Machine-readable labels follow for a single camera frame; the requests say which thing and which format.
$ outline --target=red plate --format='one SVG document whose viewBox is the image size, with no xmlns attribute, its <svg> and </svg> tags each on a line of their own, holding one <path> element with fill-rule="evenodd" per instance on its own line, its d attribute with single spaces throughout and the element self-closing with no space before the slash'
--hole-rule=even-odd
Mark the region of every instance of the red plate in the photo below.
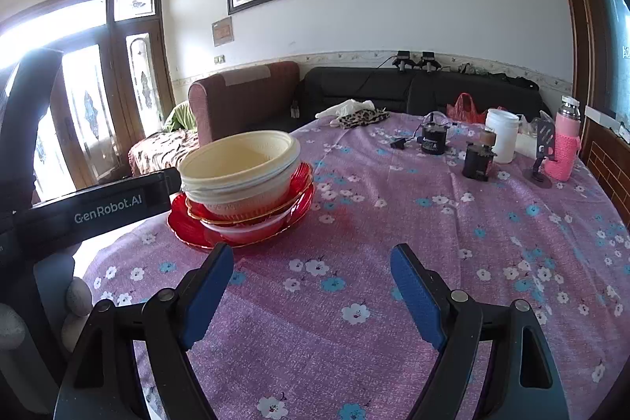
<svg viewBox="0 0 630 420">
<path fill-rule="evenodd" d="M 232 245 L 230 241 L 221 237 L 215 231 L 208 229 L 202 225 L 199 220 L 193 219 L 188 216 L 188 208 L 186 207 L 186 195 L 179 193 L 171 204 L 171 212 L 166 219 L 166 224 L 171 228 L 172 233 L 175 234 L 181 242 L 190 246 L 193 249 L 201 252 L 210 252 L 215 244 L 219 242 L 226 242 L 234 248 L 249 246 L 250 244 L 256 244 L 258 242 L 266 241 L 272 237 L 275 237 L 279 233 L 282 233 L 286 229 L 295 225 L 311 208 L 313 202 L 313 195 L 315 193 L 315 186 L 311 184 L 306 191 L 298 198 L 294 206 L 291 207 L 291 214 L 285 220 L 284 225 L 273 235 L 260 239 L 259 241 L 253 241 L 249 244 Z"/>
<path fill-rule="evenodd" d="M 302 194 L 306 192 L 309 186 L 313 184 L 313 168 L 307 162 L 301 162 L 295 172 L 291 175 L 291 184 L 289 185 L 289 191 L 282 204 L 278 205 L 273 210 L 255 216 L 253 218 L 245 219 L 242 221 L 226 221 L 219 219 L 212 212 L 210 212 L 204 205 L 192 201 L 190 198 L 186 198 L 186 207 L 188 208 L 188 215 L 193 219 L 203 221 L 209 225 L 215 226 L 234 226 L 234 225 L 253 225 L 264 221 L 269 216 L 278 214 L 283 210 L 288 209 L 294 204 Z"/>
</svg>

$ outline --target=brown lid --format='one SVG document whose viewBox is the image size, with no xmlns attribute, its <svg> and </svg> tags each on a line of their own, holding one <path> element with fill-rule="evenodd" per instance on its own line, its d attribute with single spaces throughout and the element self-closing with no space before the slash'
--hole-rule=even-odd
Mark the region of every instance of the brown lid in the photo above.
<svg viewBox="0 0 630 420">
<path fill-rule="evenodd" d="M 497 142 L 497 135 L 489 130 L 484 130 L 479 135 L 479 142 L 481 144 L 485 144 L 486 146 L 495 146 L 495 143 Z"/>
</svg>

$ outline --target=pink thermos bottle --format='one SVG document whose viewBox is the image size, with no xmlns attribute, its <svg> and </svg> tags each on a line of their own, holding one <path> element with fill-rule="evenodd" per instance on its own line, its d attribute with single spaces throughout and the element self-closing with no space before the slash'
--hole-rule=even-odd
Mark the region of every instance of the pink thermos bottle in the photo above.
<svg viewBox="0 0 630 420">
<path fill-rule="evenodd" d="M 556 114 L 556 160 L 545 160 L 547 175 L 567 181 L 579 151 L 580 102 L 573 97 L 562 97 L 562 105 Z"/>
</svg>

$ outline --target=stack of bowls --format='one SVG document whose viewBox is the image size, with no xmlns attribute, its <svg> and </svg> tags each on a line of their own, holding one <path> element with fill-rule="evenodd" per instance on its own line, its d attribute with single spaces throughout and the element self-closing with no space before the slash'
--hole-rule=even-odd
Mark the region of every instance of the stack of bowls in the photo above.
<svg viewBox="0 0 630 420">
<path fill-rule="evenodd" d="M 299 154 L 300 143 L 285 132 L 230 136 L 188 154 L 179 165 L 182 190 L 211 215 L 200 218 L 202 224 L 229 242 L 250 241 L 253 232 L 273 235 L 291 213 L 293 204 L 285 204 L 298 167 L 312 182 Z"/>
</svg>

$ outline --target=blue gripper pad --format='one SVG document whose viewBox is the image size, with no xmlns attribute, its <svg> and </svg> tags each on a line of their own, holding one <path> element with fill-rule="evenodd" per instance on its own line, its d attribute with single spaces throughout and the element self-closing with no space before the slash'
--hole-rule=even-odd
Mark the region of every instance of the blue gripper pad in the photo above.
<svg viewBox="0 0 630 420">
<path fill-rule="evenodd" d="M 448 314 L 448 300 L 432 294 L 428 288 L 431 285 L 430 275 L 406 244 L 392 249 L 389 266 L 422 339 L 442 351 L 447 340 L 442 315 Z"/>
<path fill-rule="evenodd" d="M 180 296 L 179 341 L 188 351 L 208 331 L 210 321 L 234 272 L 234 252 L 227 244 L 217 244 L 197 270 Z"/>
</svg>

